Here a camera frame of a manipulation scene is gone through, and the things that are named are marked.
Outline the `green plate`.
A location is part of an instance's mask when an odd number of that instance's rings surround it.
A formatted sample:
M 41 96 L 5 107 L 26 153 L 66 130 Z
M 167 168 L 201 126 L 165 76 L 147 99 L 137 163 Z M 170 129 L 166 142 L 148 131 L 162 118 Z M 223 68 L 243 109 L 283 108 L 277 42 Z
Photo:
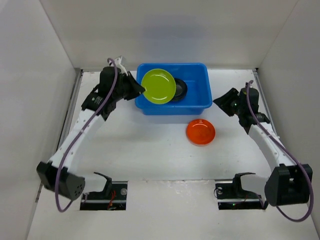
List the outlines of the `green plate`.
M 141 86 L 145 89 L 144 97 L 156 105 L 169 103 L 175 96 L 177 89 L 174 77 L 161 68 L 149 70 L 142 77 Z

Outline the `orange plate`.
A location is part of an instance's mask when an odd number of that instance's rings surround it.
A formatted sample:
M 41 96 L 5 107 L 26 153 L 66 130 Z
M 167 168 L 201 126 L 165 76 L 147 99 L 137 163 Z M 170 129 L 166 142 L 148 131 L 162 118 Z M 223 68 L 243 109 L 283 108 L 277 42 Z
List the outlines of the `orange plate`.
M 215 139 L 216 129 L 206 119 L 194 119 L 186 127 L 186 137 L 194 145 L 205 146 Z

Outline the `black plate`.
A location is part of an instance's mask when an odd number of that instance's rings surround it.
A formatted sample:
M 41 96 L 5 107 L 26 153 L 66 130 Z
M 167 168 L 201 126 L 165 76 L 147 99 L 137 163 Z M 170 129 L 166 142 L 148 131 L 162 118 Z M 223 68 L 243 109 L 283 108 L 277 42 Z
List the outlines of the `black plate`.
M 173 96 L 173 98 L 170 100 L 170 102 L 179 102 L 181 100 L 183 100 L 188 92 L 188 86 L 187 84 L 179 79 L 179 78 L 175 78 L 175 85 L 176 85 L 176 90 L 175 90 L 175 94 Z

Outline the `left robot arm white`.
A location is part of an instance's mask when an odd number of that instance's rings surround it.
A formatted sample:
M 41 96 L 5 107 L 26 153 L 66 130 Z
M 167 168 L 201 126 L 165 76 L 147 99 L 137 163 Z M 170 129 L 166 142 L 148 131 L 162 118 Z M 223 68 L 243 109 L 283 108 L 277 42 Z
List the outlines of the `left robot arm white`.
M 104 67 L 99 83 L 84 99 L 64 142 L 48 161 L 37 165 L 36 172 L 42 185 L 54 192 L 56 198 L 63 196 L 72 202 L 79 198 L 85 190 L 86 180 L 76 172 L 90 140 L 116 109 L 118 101 L 130 101 L 144 91 L 131 72 L 123 72 L 119 67 Z

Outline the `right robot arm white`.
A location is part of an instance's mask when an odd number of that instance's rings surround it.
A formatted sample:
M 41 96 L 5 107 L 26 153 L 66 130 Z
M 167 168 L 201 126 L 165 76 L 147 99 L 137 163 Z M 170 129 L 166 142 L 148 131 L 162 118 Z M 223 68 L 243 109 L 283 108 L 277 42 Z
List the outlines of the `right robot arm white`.
M 257 144 L 271 170 L 269 177 L 253 172 L 237 173 L 232 180 L 232 193 L 239 198 L 257 194 L 273 207 L 313 203 L 313 170 L 290 156 L 268 117 L 259 112 L 258 90 L 232 88 L 213 102 L 228 116 L 238 116 L 239 124 Z

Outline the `blue plastic bin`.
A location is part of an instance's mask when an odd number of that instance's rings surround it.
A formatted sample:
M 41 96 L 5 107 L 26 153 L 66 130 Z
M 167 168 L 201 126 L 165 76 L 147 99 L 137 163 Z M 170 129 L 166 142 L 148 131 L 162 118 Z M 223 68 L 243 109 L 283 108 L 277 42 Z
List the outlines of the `blue plastic bin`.
M 140 84 L 150 70 L 164 69 L 174 78 L 186 83 L 186 96 L 179 101 L 153 104 L 143 95 L 135 105 L 149 116 L 200 115 L 212 105 L 212 93 L 207 67 L 202 63 L 142 63 L 137 68 L 136 80 Z

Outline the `metal side rail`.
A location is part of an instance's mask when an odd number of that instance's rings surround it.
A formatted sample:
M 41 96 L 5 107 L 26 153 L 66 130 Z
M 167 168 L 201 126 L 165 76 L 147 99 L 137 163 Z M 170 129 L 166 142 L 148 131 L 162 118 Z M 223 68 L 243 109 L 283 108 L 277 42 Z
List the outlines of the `metal side rail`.
M 55 116 L 59 117 L 60 123 L 57 128 L 54 129 L 54 133 L 57 134 L 57 138 L 54 142 L 54 146 L 52 151 L 49 154 L 50 159 L 58 150 L 60 145 L 65 139 L 66 132 L 70 129 L 70 115 L 73 115 L 70 112 L 74 111 L 74 98 L 75 95 L 79 92 L 78 85 L 81 82 L 81 78 L 83 75 L 83 69 L 80 67 L 76 67 L 72 69 L 72 78 L 70 83 L 64 84 L 62 90 L 59 90 L 58 97 L 62 99 L 62 104 L 57 109 L 54 110 Z

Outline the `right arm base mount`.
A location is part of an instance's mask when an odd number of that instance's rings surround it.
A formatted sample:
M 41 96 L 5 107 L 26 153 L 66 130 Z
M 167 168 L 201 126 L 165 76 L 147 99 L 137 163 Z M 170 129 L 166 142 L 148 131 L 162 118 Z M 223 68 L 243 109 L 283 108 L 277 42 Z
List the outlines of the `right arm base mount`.
M 233 181 L 218 180 L 213 191 L 217 199 L 219 210 L 266 210 L 269 206 L 267 200 L 261 195 L 250 191 L 237 192 Z

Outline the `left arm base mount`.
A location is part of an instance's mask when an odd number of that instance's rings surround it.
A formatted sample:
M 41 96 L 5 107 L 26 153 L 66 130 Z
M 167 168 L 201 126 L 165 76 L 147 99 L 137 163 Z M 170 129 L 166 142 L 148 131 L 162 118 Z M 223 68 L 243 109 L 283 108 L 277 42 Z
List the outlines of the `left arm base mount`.
M 125 211 L 127 207 L 128 182 L 113 181 L 108 195 L 103 192 L 83 194 L 80 211 Z

